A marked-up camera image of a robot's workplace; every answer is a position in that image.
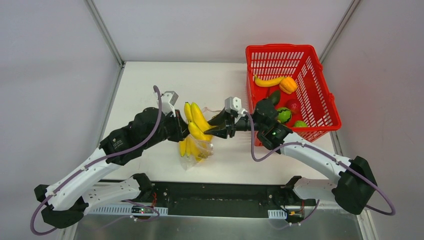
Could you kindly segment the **clear zip top bag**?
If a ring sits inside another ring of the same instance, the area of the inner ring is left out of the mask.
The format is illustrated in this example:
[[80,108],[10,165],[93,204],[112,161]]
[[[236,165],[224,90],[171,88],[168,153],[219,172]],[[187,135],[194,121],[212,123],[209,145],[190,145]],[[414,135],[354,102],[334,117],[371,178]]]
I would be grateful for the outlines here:
[[205,111],[210,111],[208,108],[200,109],[197,103],[186,102],[183,111],[188,123],[188,136],[178,143],[178,150],[181,167],[188,171],[213,155],[213,136],[205,134],[213,126],[204,116]]

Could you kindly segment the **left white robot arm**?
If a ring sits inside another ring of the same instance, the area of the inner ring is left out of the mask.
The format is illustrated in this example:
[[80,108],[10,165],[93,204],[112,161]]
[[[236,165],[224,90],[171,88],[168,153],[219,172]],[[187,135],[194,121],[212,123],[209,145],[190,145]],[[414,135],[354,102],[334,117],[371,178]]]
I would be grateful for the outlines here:
[[186,109],[187,120],[179,110],[148,107],[138,113],[126,126],[112,131],[80,166],[52,185],[40,184],[34,189],[40,202],[36,212],[54,229],[64,229],[79,222],[91,210],[118,201],[152,198],[153,186],[144,173],[100,189],[94,188],[107,174],[140,157],[143,152],[163,141],[180,142],[220,125],[231,115],[224,108],[211,120],[205,121],[193,104]]

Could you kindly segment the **red plastic basket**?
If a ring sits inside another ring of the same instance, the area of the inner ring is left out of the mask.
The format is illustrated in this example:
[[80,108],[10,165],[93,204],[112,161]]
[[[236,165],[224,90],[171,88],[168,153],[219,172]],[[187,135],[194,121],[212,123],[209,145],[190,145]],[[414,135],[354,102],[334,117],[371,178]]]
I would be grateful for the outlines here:
[[[247,63],[248,109],[254,112],[256,103],[280,90],[276,86],[260,87],[254,82],[254,75],[263,80],[278,77],[292,77],[298,85],[292,94],[282,92],[276,108],[285,107],[290,99],[297,99],[301,111],[294,114],[287,126],[309,142],[314,142],[331,131],[339,130],[342,122],[335,104],[335,97],[329,91],[323,66],[312,45],[273,43],[249,45],[245,48]],[[305,122],[308,127],[293,127],[296,121]]]

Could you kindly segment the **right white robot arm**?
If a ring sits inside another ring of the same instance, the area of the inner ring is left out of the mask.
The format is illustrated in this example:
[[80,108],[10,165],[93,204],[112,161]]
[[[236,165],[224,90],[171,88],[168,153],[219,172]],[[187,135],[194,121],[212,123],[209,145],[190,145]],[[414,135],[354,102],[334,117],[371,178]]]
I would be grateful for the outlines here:
[[255,162],[274,153],[294,158],[327,177],[312,180],[296,176],[284,190],[284,200],[296,205],[305,199],[334,201],[345,211],[359,215],[377,189],[377,182],[366,159],[350,159],[330,153],[278,122],[272,97],[260,100],[252,114],[241,107],[237,97],[225,100],[224,109],[209,123],[206,135],[232,138],[237,131],[251,132],[251,155]]

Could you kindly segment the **yellow banana bunch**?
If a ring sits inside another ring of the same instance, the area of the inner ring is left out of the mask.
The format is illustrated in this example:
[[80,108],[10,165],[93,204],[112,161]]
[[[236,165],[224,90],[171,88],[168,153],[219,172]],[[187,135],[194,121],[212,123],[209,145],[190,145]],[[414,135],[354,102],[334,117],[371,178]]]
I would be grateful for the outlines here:
[[213,155],[214,145],[209,141],[196,140],[196,158],[207,159]]
[[178,142],[179,154],[181,157],[194,157],[197,162],[200,162],[202,159],[196,157],[196,144],[191,137]]
[[205,131],[210,130],[212,126],[207,122],[200,107],[195,103],[185,102],[184,114],[188,121],[188,130],[190,134],[200,141],[210,142],[213,138],[210,134],[205,134]]

